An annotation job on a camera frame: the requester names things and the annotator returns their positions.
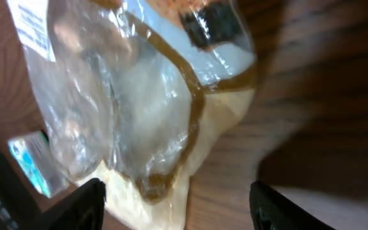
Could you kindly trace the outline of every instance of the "barcode sticker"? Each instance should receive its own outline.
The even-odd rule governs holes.
[[[8,0],[12,19],[22,44],[49,61],[55,61],[47,29],[49,0]]]

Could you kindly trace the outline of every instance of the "plastic bag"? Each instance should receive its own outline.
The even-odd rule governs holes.
[[[50,0],[40,50],[44,27],[20,26],[43,24],[40,6],[12,1],[57,166],[104,181],[107,210],[132,229],[183,229],[189,176],[254,93],[234,3]]]

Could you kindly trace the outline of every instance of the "food inside bag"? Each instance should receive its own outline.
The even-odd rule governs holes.
[[[255,55],[227,0],[8,0],[57,167],[132,229],[183,229],[188,180],[245,115]]]

